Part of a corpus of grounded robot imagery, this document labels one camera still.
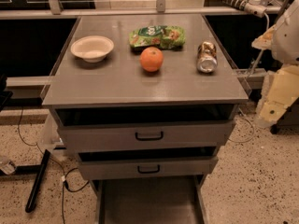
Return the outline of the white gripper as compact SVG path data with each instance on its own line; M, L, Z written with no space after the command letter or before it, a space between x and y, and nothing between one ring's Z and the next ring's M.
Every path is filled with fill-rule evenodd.
M299 64L299 0L294 0L271 26L251 43L255 49L271 49L275 60ZM263 79L262 98L256 107L255 124L267 128L278 123L299 98L299 66L282 66Z

